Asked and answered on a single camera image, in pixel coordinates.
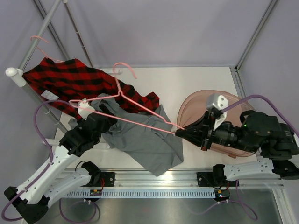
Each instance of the pink hanger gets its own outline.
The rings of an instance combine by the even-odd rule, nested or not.
[[[32,41],[32,38],[38,38],[38,39],[41,39],[41,40],[43,40],[43,41],[45,41],[46,43],[49,43],[47,40],[45,40],[45,39],[43,39],[42,37],[40,37],[40,36],[31,36],[30,37],[30,40]],[[51,59],[51,60],[53,60],[53,61],[57,61],[57,62],[63,62],[63,61],[61,61],[61,60],[58,60],[58,59],[55,59],[55,58],[51,58],[51,57],[49,57],[47,54],[46,54],[46,52],[44,52],[42,49],[40,49],[39,47],[36,47],[37,49],[39,49],[44,55],[45,55],[45,57],[46,58],[49,58],[49,59]]]
[[[124,62],[118,62],[118,63],[116,63],[116,64],[113,66],[113,68],[112,68],[113,70],[112,70],[112,71],[113,71],[114,74],[115,74],[115,67],[116,67],[117,65],[119,65],[119,64],[128,67],[129,70],[131,71],[133,77],[134,77],[134,78],[137,78],[137,76],[135,75],[134,70],[131,68],[131,66],[129,66],[128,64],[126,64],[126,63],[124,63]],[[134,122],[134,121],[131,121],[131,120],[127,120],[127,119],[119,118],[119,117],[116,117],[116,116],[113,116],[113,115],[110,115],[110,114],[105,114],[105,113],[102,113],[102,112],[99,112],[99,111],[93,111],[93,110],[86,109],[86,108],[79,107],[79,106],[76,106],[76,105],[72,104],[72,103],[79,103],[79,102],[83,102],[83,101],[85,102],[85,101],[92,101],[92,100],[97,100],[97,99],[108,99],[108,98],[115,98],[115,97],[122,96],[123,98],[125,98],[125,99],[128,100],[128,101],[130,101],[131,103],[133,103],[133,104],[135,104],[135,105],[141,107],[142,109],[144,109],[144,110],[146,110],[146,111],[152,113],[153,115],[156,115],[157,117],[161,118],[166,124],[174,125],[174,126],[176,126],[176,127],[181,128],[181,129],[184,130],[183,127],[180,127],[180,126],[177,125],[177,124],[168,122],[168,121],[167,121],[164,117],[162,117],[161,115],[159,115],[159,114],[157,114],[157,113],[151,111],[150,109],[146,108],[145,106],[142,106],[142,105],[140,105],[139,103],[137,103],[137,102],[131,100],[130,98],[126,97],[126,96],[123,94],[122,90],[121,90],[121,85],[120,85],[120,83],[119,83],[119,80],[116,78],[116,76],[114,76],[114,78],[115,78],[116,85],[117,85],[117,89],[118,89],[118,93],[117,93],[117,95],[108,96],[108,97],[100,97],[100,98],[91,98],[91,99],[87,99],[87,100],[72,99],[72,100],[69,101],[69,103],[70,103],[71,106],[74,107],[74,108],[78,108],[78,109],[82,109],[82,110],[85,110],[85,111],[89,111],[89,112],[97,113],[97,114],[104,115],[104,116],[107,116],[107,117],[110,117],[110,118],[115,118],[115,119],[118,119],[118,120],[123,120],[123,121],[130,122],[130,123],[133,123],[133,124],[136,124],[136,125],[141,125],[141,126],[143,126],[143,127],[148,127],[148,128],[151,128],[151,129],[155,129],[155,130],[158,130],[158,131],[161,131],[161,132],[166,132],[166,133],[169,133],[169,134],[174,134],[173,132],[166,131],[166,130],[163,130],[163,129],[160,129],[160,128],[157,128],[157,127],[152,127],[152,126],[149,126],[149,125],[140,124],[140,123],[137,123],[137,122]]]

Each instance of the metal floor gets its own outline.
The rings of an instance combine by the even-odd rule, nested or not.
[[[235,203],[220,204],[205,215],[196,215],[211,206],[213,199],[112,199],[97,201],[100,217],[90,223],[94,224],[281,224],[274,196],[267,189],[243,189],[243,202],[251,206],[258,214],[259,220],[253,222]],[[235,190],[231,190],[231,199],[237,200]],[[63,199],[63,210],[78,199]],[[78,204],[64,213],[73,221],[82,222],[93,214],[92,206]],[[53,205],[39,224],[67,224],[59,214],[58,203]]]

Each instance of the red plaid shirt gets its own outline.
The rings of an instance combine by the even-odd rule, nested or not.
[[[99,69],[88,68],[78,59],[55,63],[44,58],[38,66],[25,72],[23,77],[38,94],[41,95],[45,90],[48,90],[65,101],[95,98],[101,93],[116,95],[118,92],[114,77]],[[159,97],[154,92],[142,97],[133,86],[126,85],[121,81],[120,84],[125,96],[150,110],[158,108]],[[116,97],[115,100],[127,112],[144,111],[121,96]],[[75,108],[66,104],[55,102],[51,105],[76,119],[81,118]]]

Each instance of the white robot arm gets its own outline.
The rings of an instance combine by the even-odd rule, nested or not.
[[[258,161],[238,165],[218,164],[213,167],[213,181],[225,186],[227,181],[240,178],[258,178],[265,174],[282,179],[299,179],[299,141],[287,124],[277,117],[262,112],[247,111],[240,115],[241,127],[224,122],[228,101],[213,94],[206,103],[207,111],[196,122],[178,129],[176,136],[186,139],[203,151],[212,143],[256,153],[263,157]]]
[[[82,168],[64,179],[54,182],[65,168],[76,161],[85,151],[91,149],[100,141],[101,134],[107,132],[111,125],[116,123],[102,115],[91,113],[85,117],[86,120],[74,129],[68,131],[60,140],[59,146],[53,155],[23,184],[18,187],[8,187],[4,195],[12,201],[20,192],[12,205],[29,224],[40,220],[48,209],[61,197],[74,189],[84,185],[94,186],[99,183],[100,169],[92,162],[85,162]],[[30,188],[29,183],[37,178],[50,163],[47,172],[44,173]]]

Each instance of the clothing rack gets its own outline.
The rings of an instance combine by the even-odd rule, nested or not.
[[[54,15],[54,13],[56,12],[59,4],[61,3],[61,1],[63,2],[63,5],[65,7],[65,10],[71,20],[71,23],[74,27],[74,30],[75,30],[75,33],[77,34],[77,37],[80,41],[80,44],[81,44],[81,47],[84,51],[84,54],[88,60],[88,62],[90,63],[91,67],[93,68],[93,63],[90,59],[90,56],[88,54],[88,51],[87,51],[87,48],[85,47],[85,44],[84,44],[84,41],[82,39],[82,36],[79,32],[79,29],[77,27],[77,24],[74,20],[74,17],[72,15],[72,12],[71,12],[71,9],[68,5],[68,0],[55,0],[53,5],[51,6],[49,12],[47,14],[45,14],[45,11],[42,7],[42,4],[40,2],[40,0],[34,0],[34,2],[37,2],[36,6],[40,6],[43,10],[43,15],[44,15],[44,20],[43,20],[43,23],[41,25],[41,27],[39,28],[36,36],[42,36],[46,30],[46,28],[49,26],[50,22],[51,22],[51,19]],[[31,42],[31,45],[28,49],[28,51],[26,52],[24,58],[22,59],[18,69],[16,68],[8,68],[6,70],[6,75],[8,77],[11,77],[11,79],[21,88],[23,88],[23,90],[38,104],[41,104],[42,102],[44,102],[43,98],[38,95],[31,87],[30,85],[26,82],[26,80],[22,77],[23,75],[23,71],[24,69],[26,68],[29,60],[31,59],[32,55],[33,55],[33,52],[35,51],[38,43],[39,43],[40,39],[39,38],[35,38],[32,40]],[[54,124],[57,125],[57,127],[63,132],[63,133],[66,133],[67,132],[67,129],[66,127],[59,121],[59,118],[57,118],[53,112],[46,106],[44,105],[43,106],[43,111],[45,114],[47,114],[51,120],[54,122]]]

